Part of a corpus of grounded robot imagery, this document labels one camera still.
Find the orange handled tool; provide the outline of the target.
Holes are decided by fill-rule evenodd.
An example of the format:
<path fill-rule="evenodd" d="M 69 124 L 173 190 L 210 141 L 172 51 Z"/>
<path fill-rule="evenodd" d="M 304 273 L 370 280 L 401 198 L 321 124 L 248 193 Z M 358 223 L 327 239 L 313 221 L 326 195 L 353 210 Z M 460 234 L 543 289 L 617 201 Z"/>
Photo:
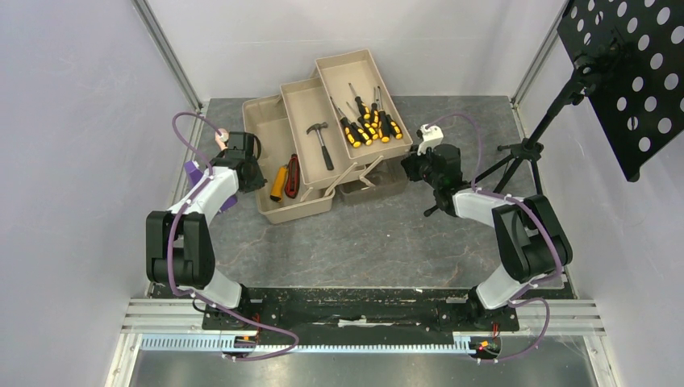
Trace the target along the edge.
<path fill-rule="evenodd" d="M 277 171 L 269 194 L 269 197 L 273 202 L 281 202 L 283 200 L 287 173 L 288 168 L 286 165 L 281 166 Z"/>

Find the red black utility knife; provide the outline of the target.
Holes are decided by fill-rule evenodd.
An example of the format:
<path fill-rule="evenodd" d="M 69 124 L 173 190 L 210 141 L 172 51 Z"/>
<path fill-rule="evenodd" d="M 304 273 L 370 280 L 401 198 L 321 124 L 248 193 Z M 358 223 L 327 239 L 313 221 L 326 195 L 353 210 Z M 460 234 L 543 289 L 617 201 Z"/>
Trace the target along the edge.
<path fill-rule="evenodd" d="M 284 194 L 290 199 L 295 199 L 298 196 L 301 177 L 299 159 L 296 153 L 291 155 L 286 169 L 287 172 L 284 185 Z"/>

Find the small black-yellow screwdriver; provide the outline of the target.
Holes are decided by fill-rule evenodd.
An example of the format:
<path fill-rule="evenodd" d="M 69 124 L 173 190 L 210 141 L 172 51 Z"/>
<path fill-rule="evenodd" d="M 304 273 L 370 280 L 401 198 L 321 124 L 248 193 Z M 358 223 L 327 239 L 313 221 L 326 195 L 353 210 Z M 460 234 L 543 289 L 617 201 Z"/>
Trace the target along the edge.
<path fill-rule="evenodd" d="M 388 124 L 388 129 L 390 136 L 394 137 L 396 140 L 402 139 L 403 138 L 403 133 L 400 128 L 400 126 L 392 119 L 392 117 L 386 112 L 386 123 Z"/>

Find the black-yellow screwdriver front cluster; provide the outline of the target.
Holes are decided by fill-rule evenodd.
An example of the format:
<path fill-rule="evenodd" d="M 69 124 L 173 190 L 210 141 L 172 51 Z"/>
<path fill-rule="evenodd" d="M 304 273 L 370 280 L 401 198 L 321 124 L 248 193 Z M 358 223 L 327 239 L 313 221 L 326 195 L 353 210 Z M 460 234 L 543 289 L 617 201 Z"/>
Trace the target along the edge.
<path fill-rule="evenodd" d="M 386 112 L 382 107 L 382 96 L 381 87 L 376 86 L 374 92 L 374 105 L 375 105 L 375 116 L 377 118 L 377 133 L 380 140 L 386 144 L 390 141 L 390 133 L 388 129 L 388 124 L 386 123 Z"/>

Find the black-yellow screwdriver cluster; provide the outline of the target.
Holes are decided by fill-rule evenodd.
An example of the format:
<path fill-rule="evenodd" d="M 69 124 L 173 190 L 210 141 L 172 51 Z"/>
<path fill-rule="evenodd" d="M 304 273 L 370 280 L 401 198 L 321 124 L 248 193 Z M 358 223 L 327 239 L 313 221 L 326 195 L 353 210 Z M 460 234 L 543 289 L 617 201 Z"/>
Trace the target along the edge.
<path fill-rule="evenodd" d="M 388 129 L 388 124 L 386 123 L 386 112 L 382 107 L 382 96 L 381 87 L 376 86 L 374 92 L 374 105 L 375 105 L 375 116 L 377 118 L 377 133 L 380 140 L 386 144 L 390 141 L 390 133 Z"/>
<path fill-rule="evenodd" d="M 364 146 L 370 146 L 370 145 L 372 144 L 373 140 L 371 139 L 371 137 L 369 136 L 369 134 L 365 131 L 365 129 L 363 128 L 363 126 L 362 126 L 360 123 L 358 123 L 357 121 L 351 120 L 348 116 L 347 116 L 347 118 L 349 119 L 350 122 L 352 122 L 352 123 L 357 127 L 357 130 L 361 133 L 361 136 L 363 137 L 363 140 L 362 140 L 363 144 L 362 144 L 362 145 L 364 145 Z"/>

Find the claw hammer black grip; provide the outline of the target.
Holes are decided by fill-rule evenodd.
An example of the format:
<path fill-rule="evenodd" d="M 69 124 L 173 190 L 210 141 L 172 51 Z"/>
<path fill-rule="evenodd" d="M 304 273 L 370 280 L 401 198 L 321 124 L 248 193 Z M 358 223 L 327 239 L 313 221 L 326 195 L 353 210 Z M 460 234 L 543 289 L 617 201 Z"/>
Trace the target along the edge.
<path fill-rule="evenodd" d="M 317 135 L 319 145 L 321 148 L 321 152 L 322 152 L 322 156 L 323 156 L 323 160 L 324 160 L 324 163 L 326 165 L 326 169 L 328 171 L 332 171 L 335 168 L 335 166 L 332 162 L 332 158 L 330 156 L 330 153 L 327 149 L 327 146 L 326 146 L 324 139 L 323 139 L 323 136 L 321 134 L 321 131 L 324 128 L 328 128 L 327 122 L 315 123 L 306 129 L 306 134 L 309 135 L 311 132 L 314 132 Z"/>

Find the thin black-yellow screwdriver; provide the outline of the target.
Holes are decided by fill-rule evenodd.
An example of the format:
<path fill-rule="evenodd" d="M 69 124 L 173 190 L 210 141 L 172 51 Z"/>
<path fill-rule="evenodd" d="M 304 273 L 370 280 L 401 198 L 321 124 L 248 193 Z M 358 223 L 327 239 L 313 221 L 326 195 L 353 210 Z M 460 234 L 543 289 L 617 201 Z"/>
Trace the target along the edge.
<path fill-rule="evenodd" d="M 378 139 L 378 133 L 377 133 L 377 128 L 375 125 L 373 125 L 373 114 L 372 111 L 370 110 L 370 119 L 368 121 L 363 120 L 360 115 L 357 121 L 363 126 L 365 131 L 369 134 L 371 139 L 376 140 Z"/>

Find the large black-yellow Phillips screwdriver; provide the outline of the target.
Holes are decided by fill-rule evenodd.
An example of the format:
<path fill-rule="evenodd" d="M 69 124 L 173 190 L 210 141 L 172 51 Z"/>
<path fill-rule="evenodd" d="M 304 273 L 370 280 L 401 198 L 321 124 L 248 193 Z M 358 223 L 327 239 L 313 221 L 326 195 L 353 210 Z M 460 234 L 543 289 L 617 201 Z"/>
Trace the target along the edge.
<path fill-rule="evenodd" d="M 363 142 L 363 137 L 361 133 L 357 130 L 357 127 L 349 121 L 344 112 L 336 105 L 333 98 L 330 98 L 331 103 L 340 118 L 340 126 L 344 132 L 344 135 L 353 148 L 359 148 Z"/>

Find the beige translucent tool box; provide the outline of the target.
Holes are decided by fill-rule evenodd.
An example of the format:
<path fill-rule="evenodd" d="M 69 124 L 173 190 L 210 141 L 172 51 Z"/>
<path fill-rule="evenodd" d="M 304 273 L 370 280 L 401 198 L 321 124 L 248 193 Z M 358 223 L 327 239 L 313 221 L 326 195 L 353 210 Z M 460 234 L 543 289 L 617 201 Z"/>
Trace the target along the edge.
<path fill-rule="evenodd" d="M 383 106 L 400 126 L 402 139 L 390 136 L 384 144 L 378 136 L 370 146 L 348 145 L 330 98 L 357 121 L 360 114 L 349 82 L 371 109 L 376 128 L 373 92 L 381 86 Z M 268 183 L 257 190 L 256 204 L 272 224 L 329 211 L 337 186 L 367 182 L 367 175 L 380 163 L 405 156 L 413 144 L 368 49 L 319 58 L 310 78 L 281 85 L 277 95 L 245 102 L 243 118 L 244 129 L 257 136 L 264 147 L 259 165 Z M 321 134 L 335 166 L 332 171 L 326 169 L 317 135 L 306 134 L 309 126 L 322 122 L 328 124 Z M 281 202 L 273 202 L 269 194 L 277 171 L 287 166 L 293 153 L 298 155 L 301 169 L 298 196 L 290 199 L 284 194 Z"/>

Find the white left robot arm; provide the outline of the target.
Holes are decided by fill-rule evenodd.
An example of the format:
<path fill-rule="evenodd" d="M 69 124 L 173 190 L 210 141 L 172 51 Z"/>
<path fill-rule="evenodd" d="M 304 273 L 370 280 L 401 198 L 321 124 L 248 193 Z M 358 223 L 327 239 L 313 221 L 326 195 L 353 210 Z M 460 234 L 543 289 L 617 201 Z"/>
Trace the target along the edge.
<path fill-rule="evenodd" d="M 146 218 L 145 264 L 148 279 L 168 285 L 177 295 L 191 295 L 211 307 L 223 307 L 222 318 L 234 329 L 247 327 L 252 306 L 242 301 L 244 287 L 215 266 L 209 226 L 238 193 L 265 186 L 258 164 L 262 145 L 254 135 L 231 131 L 225 148 L 214 157 L 189 193 L 167 210 Z"/>

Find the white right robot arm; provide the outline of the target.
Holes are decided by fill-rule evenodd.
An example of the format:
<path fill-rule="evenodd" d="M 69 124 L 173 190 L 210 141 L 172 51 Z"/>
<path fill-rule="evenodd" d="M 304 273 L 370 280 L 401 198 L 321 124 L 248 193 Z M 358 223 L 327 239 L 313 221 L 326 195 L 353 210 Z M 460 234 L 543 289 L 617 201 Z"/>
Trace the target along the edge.
<path fill-rule="evenodd" d="M 436 203 L 424 216 L 441 210 L 494 230 L 500 264 L 469 291 L 465 316 L 472 327 L 486 329 L 498 319 L 499 309 L 571 263 L 573 250 L 544 195 L 517 198 L 470 185 L 461 171 L 461 151 L 451 144 L 414 145 L 401 165 L 409 181 L 432 187 Z"/>

